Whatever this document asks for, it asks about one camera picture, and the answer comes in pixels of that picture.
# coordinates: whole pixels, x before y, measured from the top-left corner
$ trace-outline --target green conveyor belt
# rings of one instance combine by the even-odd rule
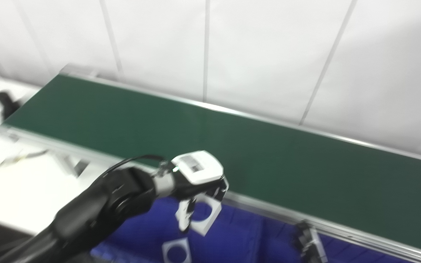
[[[120,157],[205,149],[232,191],[421,248],[421,160],[64,75],[4,123]]]

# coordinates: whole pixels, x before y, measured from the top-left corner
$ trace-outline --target black object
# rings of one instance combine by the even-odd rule
[[[18,102],[14,102],[5,91],[0,92],[0,103],[3,106],[2,117],[4,120],[20,108],[20,104]]]
[[[327,256],[316,228],[306,221],[295,225],[295,247],[301,253],[303,263],[327,263]]]
[[[64,262],[95,247],[128,217],[149,211],[152,178],[137,168],[114,170],[63,207],[53,222],[0,263]]]

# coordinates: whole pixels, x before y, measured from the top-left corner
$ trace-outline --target white table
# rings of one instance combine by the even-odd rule
[[[0,79],[0,91],[27,100],[39,87]],[[0,137],[0,162],[7,157],[41,151]],[[89,164],[79,178],[68,175],[47,153],[0,168],[0,224],[36,234],[51,223],[56,212],[79,195],[107,167]]]

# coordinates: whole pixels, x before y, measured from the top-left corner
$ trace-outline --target metal bracket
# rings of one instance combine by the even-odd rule
[[[69,175],[79,177],[79,175],[85,170],[89,162],[86,160],[80,160],[77,163],[73,163],[69,155],[63,153],[54,153],[55,160],[58,165]]]

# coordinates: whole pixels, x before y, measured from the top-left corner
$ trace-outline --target black robotic arm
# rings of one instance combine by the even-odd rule
[[[195,162],[189,164],[189,158],[196,153],[199,154],[194,156],[205,157],[204,163],[200,163],[202,158],[194,158]],[[142,157],[159,159],[154,155]],[[223,173],[214,169],[214,157],[205,151],[179,157],[172,162],[162,161],[153,173],[137,167],[119,169],[132,158],[112,166],[59,210],[45,230],[2,256],[0,263],[62,263],[98,245],[127,218],[149,211],[155,199],[160,197],[185,200],[207,192],[216,193],[221,200],[228,185]],[[207,174],[196,173],[196,168],[192,167],[196,163],[201,170],[207,166]]]

